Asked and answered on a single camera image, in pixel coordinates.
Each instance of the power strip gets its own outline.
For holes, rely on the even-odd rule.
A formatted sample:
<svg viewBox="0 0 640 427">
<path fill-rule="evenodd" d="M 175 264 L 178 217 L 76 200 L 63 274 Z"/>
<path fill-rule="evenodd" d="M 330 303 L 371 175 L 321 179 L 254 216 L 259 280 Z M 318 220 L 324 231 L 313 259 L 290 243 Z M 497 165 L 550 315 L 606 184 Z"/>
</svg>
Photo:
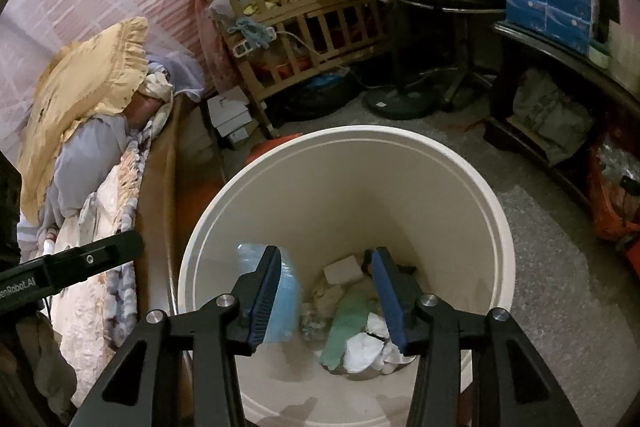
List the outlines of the power strip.
<svg viewBox="0 0 640 427">
<path fill-rule="evenodd" d="M 276 39 L 276 30 L 272 26 L 267 26 L 267 33 L 269 34 L 270 42 L 273 42 Z M 231 49 L 235 58 L 244 57 L 252 51 L 254 51 L 254 48 L 252 48 L 251 44 L 249 44 L 246 39 L 242 42 L 238 42 L 238 44 Z"/>
</svg>

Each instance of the wooden crib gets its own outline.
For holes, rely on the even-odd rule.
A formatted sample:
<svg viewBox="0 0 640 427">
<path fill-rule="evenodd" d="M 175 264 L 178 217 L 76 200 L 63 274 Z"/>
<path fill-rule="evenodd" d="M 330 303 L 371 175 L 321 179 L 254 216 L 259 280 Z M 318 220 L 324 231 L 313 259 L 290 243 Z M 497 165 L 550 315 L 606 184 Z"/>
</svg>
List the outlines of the wooden crib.
<svg viewBox="0 0 640 427">
<path fill-rule="evenodd" d="M 242 54 L 244 37 L 216 21 L 270 136 L 277 131 L 261 102 L 323 71 L 386 51 L 378 0 L 229 0 L 235 18 L 251 16 L 272 28 L 268 49 Z"/>
</svg>

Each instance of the white box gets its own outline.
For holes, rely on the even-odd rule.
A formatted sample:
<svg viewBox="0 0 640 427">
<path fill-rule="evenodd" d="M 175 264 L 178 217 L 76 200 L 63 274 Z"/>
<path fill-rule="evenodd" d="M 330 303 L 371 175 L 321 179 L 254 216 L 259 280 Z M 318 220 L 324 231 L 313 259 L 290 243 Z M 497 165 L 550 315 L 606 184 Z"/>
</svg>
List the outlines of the white box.
<svg viewBox="0 0 640 427">
<path fill-rule="evenodd" d="M 329 285 L 349 284 L 362 279 L 364 273 L 362 273 L 362 268 L 360 268 L 356 258 L 350 255 L 341 261 L 325 266 L 324 277 Z"/>
<path fill-rule="evenodd" d="M 207 100 L 211 123 L 220 136 L 226 136 L 251 122 L 251 115 L 246 108 L 248 103 L 239 86 Z"/>
<path fill-rule="evenodd" d="M 240 129 L 236 129 L 227 138 L 231 144 L 236 144 L 249 138 L 256 129 L 258 129 L 258 121 L 252 118 L 251 122 L 243 125 Z"/>
</svg>

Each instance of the green cloth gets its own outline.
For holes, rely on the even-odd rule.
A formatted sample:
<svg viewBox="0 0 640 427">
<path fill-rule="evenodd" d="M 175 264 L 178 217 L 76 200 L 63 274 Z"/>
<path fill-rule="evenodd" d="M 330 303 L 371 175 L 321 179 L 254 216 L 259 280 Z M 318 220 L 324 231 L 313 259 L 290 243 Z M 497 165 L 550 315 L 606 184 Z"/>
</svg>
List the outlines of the green cloth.
<svg viewBox="0 0 640 427">
<path fill-rule="evenodd" d="M 375 307 L 370 292 L 363 286 L 356 284 L 347 290 L 338 304 L 326 346 L 322 350 L 322 365 L 331 371 L 340 365 L 347 340 L 364 330 L 367 317 L 370 312 L 375 311 Z"/>
</svg>

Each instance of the blue plastic bag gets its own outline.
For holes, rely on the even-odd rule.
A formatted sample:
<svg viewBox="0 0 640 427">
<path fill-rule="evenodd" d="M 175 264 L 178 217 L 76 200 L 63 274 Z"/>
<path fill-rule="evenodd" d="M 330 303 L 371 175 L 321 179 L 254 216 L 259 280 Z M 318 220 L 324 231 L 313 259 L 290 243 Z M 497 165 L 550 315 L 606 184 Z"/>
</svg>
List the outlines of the blue plastic bag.
<svg viewBox="0 0 640 427">
<path fill-rule="evenodd" d="M 267 245 L 251 243 L 238 245 L 238 264 L 241 274 L 252 272 L 258 267 L 265 248 Z M 282 258 L 282 271 L 264 336 L 265 343 L 290 341 L 294 330 L 298 327 L 298 306 L 302 294 L 300 283 L 293 272 L 289 252 L 281 247 L 278 249 Z"/>
</svg>

